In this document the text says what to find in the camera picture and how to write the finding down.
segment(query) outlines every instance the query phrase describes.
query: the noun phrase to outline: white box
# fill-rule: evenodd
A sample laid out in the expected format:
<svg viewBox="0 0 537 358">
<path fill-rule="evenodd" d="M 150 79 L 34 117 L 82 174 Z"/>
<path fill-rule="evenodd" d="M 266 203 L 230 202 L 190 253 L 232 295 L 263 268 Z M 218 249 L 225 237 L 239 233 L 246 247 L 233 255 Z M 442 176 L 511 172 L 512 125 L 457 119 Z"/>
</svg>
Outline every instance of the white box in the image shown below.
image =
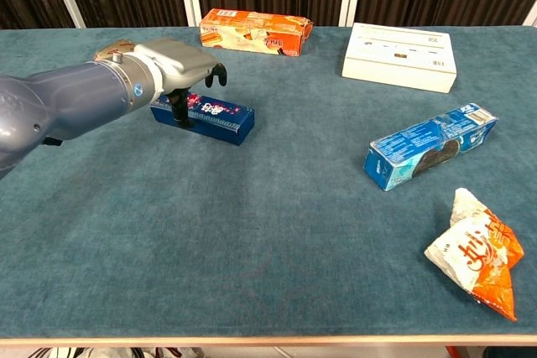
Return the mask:
<svg viewBox="0 0 537 358">
<path fill-rule="evenodd" d="M 450 35 L 354 23 L 342 75 L 447 93 L 456 78 Z"/>
</svg>

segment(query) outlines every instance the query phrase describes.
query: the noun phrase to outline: table edge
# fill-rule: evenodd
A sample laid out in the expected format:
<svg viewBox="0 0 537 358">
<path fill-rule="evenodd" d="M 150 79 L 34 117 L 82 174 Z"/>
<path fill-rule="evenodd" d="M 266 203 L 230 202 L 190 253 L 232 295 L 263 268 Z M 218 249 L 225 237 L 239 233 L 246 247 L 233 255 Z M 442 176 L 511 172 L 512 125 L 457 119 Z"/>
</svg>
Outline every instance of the table edge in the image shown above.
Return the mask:
<svg viewBox="0 0 537 358">
<path fill-rule="evenodd" d="M 535 335 L 323 335 L 255 337 L 102 337 L 0 339 L 0 347 L 162 347 L 196 346 L 537 346 Z"/>
</svg>

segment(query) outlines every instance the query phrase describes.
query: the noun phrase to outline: orange snack box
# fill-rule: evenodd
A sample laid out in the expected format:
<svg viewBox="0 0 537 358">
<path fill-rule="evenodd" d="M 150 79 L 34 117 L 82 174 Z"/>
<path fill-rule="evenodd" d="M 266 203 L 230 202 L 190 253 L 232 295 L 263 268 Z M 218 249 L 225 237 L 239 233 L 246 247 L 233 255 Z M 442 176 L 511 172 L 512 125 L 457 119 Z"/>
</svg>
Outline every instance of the orange snack box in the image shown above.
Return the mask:
<svg viewBox="0 0 537 358">
<path fill-rule="evenodd" d="M 298 56 L 313 23 L 304 17 L 213 8 L 200 22 L 203 46 Z"/>
</svg>

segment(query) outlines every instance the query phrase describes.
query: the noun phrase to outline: chip bag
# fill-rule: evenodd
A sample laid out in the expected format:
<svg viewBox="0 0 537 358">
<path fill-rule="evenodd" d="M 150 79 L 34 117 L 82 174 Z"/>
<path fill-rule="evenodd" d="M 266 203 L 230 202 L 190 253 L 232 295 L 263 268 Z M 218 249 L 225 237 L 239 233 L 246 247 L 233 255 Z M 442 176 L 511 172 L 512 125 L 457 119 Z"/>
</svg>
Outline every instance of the chip bag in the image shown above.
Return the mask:
<svg viewBox="0 0 537 358">
<path fill-rule="evenodd" d="M 524 255 L 513 230 L 467 189 L 457 189 L 451 228 L 425 255 L 478 301 L 516 320 L 509 269 Z"/>
</svg>

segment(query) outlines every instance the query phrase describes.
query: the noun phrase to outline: oreo box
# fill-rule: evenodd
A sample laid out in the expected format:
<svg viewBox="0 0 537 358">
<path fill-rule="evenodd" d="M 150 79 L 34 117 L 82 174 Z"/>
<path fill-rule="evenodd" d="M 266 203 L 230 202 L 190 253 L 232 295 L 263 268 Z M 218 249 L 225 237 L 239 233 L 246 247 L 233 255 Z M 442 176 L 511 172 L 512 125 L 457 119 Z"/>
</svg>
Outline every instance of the oreo box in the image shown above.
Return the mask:
<svg viewBox="0 0 537 358">
<path fill-rule="evenodd" d="M 371 142 L 363 168 L 381 189 L 390 190 L 479 146 L 496 121 L 479 105 L 462 106 Z"/>
<path fill-rule="evenodd" d="M 167 96 L 151 102 L 150 108 L 158 122 L 177 127 Z M 253 127 L 252 108 L 192 93 L 188 95 L 188 116 L 193 126 L 186 130 L 236 145 Z"/>
</svg>

